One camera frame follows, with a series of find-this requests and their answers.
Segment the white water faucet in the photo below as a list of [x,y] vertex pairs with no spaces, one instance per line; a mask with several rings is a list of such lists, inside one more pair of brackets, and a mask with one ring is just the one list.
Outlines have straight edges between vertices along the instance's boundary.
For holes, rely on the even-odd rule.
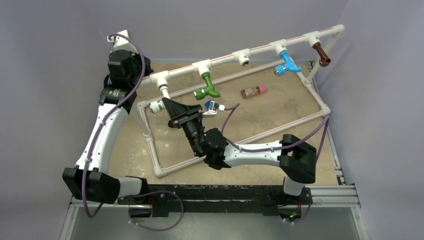
[[165,104],[163,102],[163,98],[170,99],[169,88],[167,85],[162,85],[159,87],[159,91],[162,94],[162,97],[153,100],[149,104],[150,111],[153,114],[157,114],[165,109]]

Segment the white pvc pipe frame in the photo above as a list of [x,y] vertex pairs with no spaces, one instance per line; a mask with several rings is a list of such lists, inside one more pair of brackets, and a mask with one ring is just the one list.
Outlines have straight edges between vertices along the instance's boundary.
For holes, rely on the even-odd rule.
[[[312,46],[315,43],[320,42],[321,47],[324,49],[324,51],[328,55],[329,51],[332,49],[336,41],[343,34],[344,30],[345,30],[345,26],[342,24],[338,24],[324,30],[308,32],[301,36],[296,36],[289,39],[280,39],[277,41],[270,42],[266,45],[262,45],[262,46],[258,46],[254,48],[241,49],[231,54],[221,56],[218,58],[201,60],[201,61],[194,62],[190,65],[180,67],[177,69],[160,71],[158,73],[153,73],[150,76],[144,77],[142,80],[142,85],[155,84],[157,88],[159,89],[163,85],[169,86],[169,80],[172,78],[176,78],[176,77],[194,73],[194,72],[199,73],[199,75],[201,76],[203,73],[209,73],[212,67],[230,63],[230,62],[237,62],[241,66],[245,67],[249,65],[251,60],[250,58],[254,55],[258,55],[258,54],[266,53],[266,52],[275,52],[279,56],[279,54],[282,51],[287,50],[289,46],[302,44],[302,43],[307,43],[312,48]],[[308,116],[299,118],[295,121],[286,123],[284,125],[272,128],[265,132],[262,132],[252,137],[249,137],[247,139],[244,139],[241,141],[241,143],[243,144],[251,143],[253,141],[263,139],[270,135],[280,133],[289,128],[296,127],[300,124],[307,123],[314,119],[324,117],[330,114],[331,112],[330,108],[321,99],[321,97],[319,96],[319,94],[317,93],[317,91],[314,89],[312,85],[313,78],[315,77],[317,71],[321,68],[321,66],[319,65],[319,58],[320,57],[318,57],[318,59],[314,63],[312,70],[308,76],[304,76],[301,72],[297,72],[296,75],[300,79],[303,86],[308,90],[311,96],[315,99],[320,110],[316,113],[310,114]],[[276,66],[282,65],[284,63],[285,63],[284,60],[282,60],[282,58],[280,57],[280,59],[277,61],[263,64],[257,67],[253,67],[248,70],[240,71],[240,72],[227,75],[227,76],[218,78],[216,80],[211,80],[211,81],[216,90],[217,84],[235,80],[237,78],[244,77],[244,76],[247,76],[259,71],[263,71],[272,67],[275,68]],[[204,88],[205,86],[206,86],[205,83],[198,84],[198,85],[194,85],[194,86],[191,86],[179,91],[175,91],[172,93],[169,92],[169,95],[171,98],[179,97],[188,93],[194,93],[195,89]]]

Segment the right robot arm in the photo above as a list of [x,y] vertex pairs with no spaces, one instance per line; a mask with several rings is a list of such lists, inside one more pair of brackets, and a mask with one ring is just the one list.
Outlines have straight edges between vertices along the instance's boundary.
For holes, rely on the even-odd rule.
[[281,140],[262,144],[235,144],[223,135],[223,130],[205,130],[201,105],[186,105],[163,97],[164,108],[169,115],[170,128],[183,129],[191,150],[196,157],[215,170],[244,165],[278,167],[286,176],[280,196],[288,204],[300,198],[302,190],[316,181],[316,163],[321,152],[307,140],[315,135],[326,121],[300,139],[284,134]]

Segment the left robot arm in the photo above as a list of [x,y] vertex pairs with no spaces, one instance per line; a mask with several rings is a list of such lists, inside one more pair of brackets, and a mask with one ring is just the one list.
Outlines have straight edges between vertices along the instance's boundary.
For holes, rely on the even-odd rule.
[[112,204],[129,196],[138,205],[146,203],[149,191],[139,177],[109,175],[112,151],[118,134],[137,97],[141,77],[152,73],[150,60],[139,53],[115,50],[109,54],[109,74],[103,81],[98,113],[88,143],[74,167],[64,169],[62,178],[78,200]]

